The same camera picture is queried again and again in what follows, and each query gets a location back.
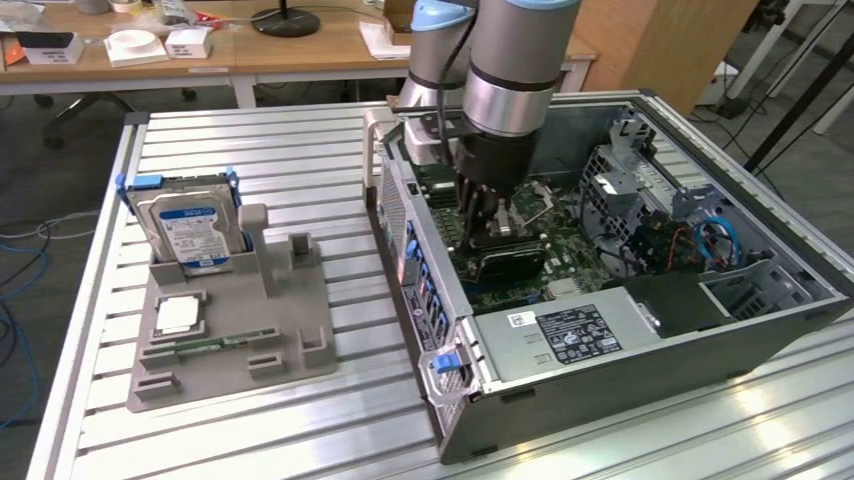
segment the white label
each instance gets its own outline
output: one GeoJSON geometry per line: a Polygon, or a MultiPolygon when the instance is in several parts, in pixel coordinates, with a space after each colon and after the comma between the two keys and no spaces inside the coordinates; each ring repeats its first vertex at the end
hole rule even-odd
{"type": "Polygon", "coordinates": [[[537,323],[537,314],[531,311],[511,313],[507,315],[510,320],[510,326],[512,328],[524,327],[526,325],[534,325],[537,323]]]}
{"type": "Polygon", "coordinates": [[[218,218],[210,207],[160,212],[175,257],[190,267],[211,267],[228,260],[226,236],[214,229],[218,218]]]}
{"type": "Polygon", "coordinates": [[[188,68],[190,73],[228,73],[228,67],[196,67],[188,68]]]}

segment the floor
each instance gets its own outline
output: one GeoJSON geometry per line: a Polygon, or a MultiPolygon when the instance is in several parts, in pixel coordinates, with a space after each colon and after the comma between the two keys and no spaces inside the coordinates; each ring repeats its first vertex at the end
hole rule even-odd
{"type": "MultiPolygon", "coordinates": [[[[746,62],[759,41],[761,32],[739,36],[729,56],[735,64],[746,62]]],[[[766,75],[775,58],[790,52],[794,46],[787,40],[781,40],[770,61],[759,70],[758,79],[766,75]]],[[[783,95],[765,102],[767,114],[754,116],[738,137],[738,143],[749,152],[758,147],[826,62],[826,59],[813,55],[783,95]]],[[[847,70],[841,72],[786,138],[791,138],[811,122],[853,81],[854,73],[847,70]]],[[[382,99],[392,88],[391,81],[363,82],[362,100],[382,99]]],[[[340,83],[331,82],[267,86],[259,93],[259,105],[328,103],[338,100],[340,91],[340,83]]],[[[763,91],[763,86],[759,85],[754,91],[757,99],[762,97],[763,91]]],[[[231,90],[219,87],[199,89],[195,102],[184,102],[178,90],[132,92],[123,96],[138,109],[152,112],[235,107],[231,90]]],[[[0,109],[7,100],[0,98],[0,109]]],[[[97,105],[64,130],[64,150],[49,151],[41,147],[39,127],[71,103],[73,96],[57,95],[55,100],[53,108],[41,109],[31,98],[19,97],[5,110],[0,110],[0,225],[20,220],[45,220],[100,208],[100,199],[110,181],[107,176],[114,161],[122,116],[112,105],[97,105]]],[[[715,118],[703,108],[695,113],[705,119],[715,118]]],[[[734,120],[721,120],[721,124],[734,132],[745,118],[746,115],[742,115],[734,120]]],[[[854,215],[850,215],[854,208],[853,125],[854,109],[850,109],[827,135],[819,137],[807,133],[767,172],[789,203],[849,253],[854,252],[854,215]]],[[[719,144],[729,141],[730,137],[718,124],[697,123],[697,126],[719,144]]],[[[745,155],[735,147],[729,152],[743,161],[745,155]]],[[[55,234],[85,231],[93,224],[93,217],[73,220],[63,224],[55,234]]],[[[0,233],[24,230],[25,226],[9,227],[1,228],[0,233]]],[[[51,242],[48,252],[52,262],[44,277],[9,302],[16,320],[29,335],[41,382],[39,408],[24,416],[25,419],[40,418],[47,401],[77,283],[83,275],[88,241],[88,238],[81,238],[51,242]]],[[[40,248],[40,242],[36,238],[16,241],[13,245],[20,248],[40,248]]],[[[28,260],[27,255],[1,251],[0,258],[0,278],[5,278],[28,260]]],[[[27,363],[20,351],[0,369],[0,385],[1,423],[20,405],[25,404],[32,391],[27,363]]],[[[24,477],[36,435],[37,425],[16,426],[0,431],[0,478],[24,477]]]]}

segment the circuit board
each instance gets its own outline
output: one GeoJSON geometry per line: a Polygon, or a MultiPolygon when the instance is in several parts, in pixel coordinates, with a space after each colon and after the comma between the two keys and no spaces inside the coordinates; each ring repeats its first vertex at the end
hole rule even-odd
{"type": "MultiPolygon", "coordinates": [[[[440,183],[436,182],[436,172],[431,172],[430,177],[434,184],[447,183],[447,178],[440,183]]],[[[436,190],[432,186],[427,188],[428,191],[436,190]]],[[[478,266],[484,253],[460,248],[463,225],[458,209],[448,206],[447,195],[442,195],[442,201],[435,202],[435,205],[434,202],[428,203],[439,234],[446,245],[454,247],[448,256],[475,314],[553,300],[553,282],[559,280],[563,280],[561,295],[598,291],[611,280],[611,273],[595,247],[575,226],[569,209],[547,180],[530,178],[519,186],[511,199],[508,213],[515,227],[524,236],[537,239],[524,248],[542,249],[546,256],[538,275],[526,280],[499,283],[478,281],[478,266]]]]}

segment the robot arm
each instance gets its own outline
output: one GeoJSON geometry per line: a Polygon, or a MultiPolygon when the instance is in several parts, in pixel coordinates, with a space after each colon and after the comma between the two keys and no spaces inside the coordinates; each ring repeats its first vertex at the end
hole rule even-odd
{"type": "MultiPolygon", "coordinates": [[[[439,80],[436,89],[444,89],[452,86],[448,80],[458,81],[459,58],[447,72],[436,72],[439,65],[448,66],[447,43],[431,41],[416,28],[419,13],[424,12],[419,8],[436,4],[444,2],[419,0],[415,7],[410,80],[432,72],[432,78],[439,80]],[[444,57],[436,62],[428,58],[431,54],[444,57]],[[424,69],[426,65],[432,65],[432,69],[424,69]],[[424,73],[414,76],[415,71],[424,73]]],[[[458,172],[458,199],[466,219],[463,237],[468,246],[512,236],[507,223],[510,201],[531,165],[537,133],[546,120],[579,5],[581,0],[482,0],[471,20],[463,16],[467,9],[448,5],[448,9],[456,9],[458,21],[446,28],[454,28],[458,43],[466,40],[462,37],[468,22],[475,22],[463,125],[455,129],[466,133],[459,135],[452,159],[446,158],[458,172]]],[[[459,57],[468,53],[466,50],[462,49],[459,57]]],[[[440,148],[447,151],[447,139],[442,140],[440,148]]]]}

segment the white box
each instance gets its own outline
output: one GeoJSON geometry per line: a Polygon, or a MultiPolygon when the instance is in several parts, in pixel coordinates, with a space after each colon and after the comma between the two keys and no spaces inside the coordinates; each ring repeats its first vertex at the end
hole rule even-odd
{"type": "Polygon", "coordinates": [[[164,62],[170,59],[160,39],[150,32],[126,30],[114,33],[104,39],[104,46],[107,47],[110,64],[114,67],[164,62]],[[143,36],[139,43],[135,43],[134,35],[143,36]]]}
{"type": "Polygon", "coordinates": [[[76,33],[64,48],[27,48],[27,60],[33,65],[73,65],[83,56],[85,45],[80,35],[76,33]]]}
{"type": "Polygon", "coordinates": [[[721,62],[697,105],[717,105],[723,98],[726,89],[735,83],[735,77],[738,77],[735,67],[726,62],[721,62]]]}
{"type": "Polygon", "coordinates": [[[166,51],[172,58],[208,58],[211,54],[210,27],[175,30],[166,39],[166,51]]]}

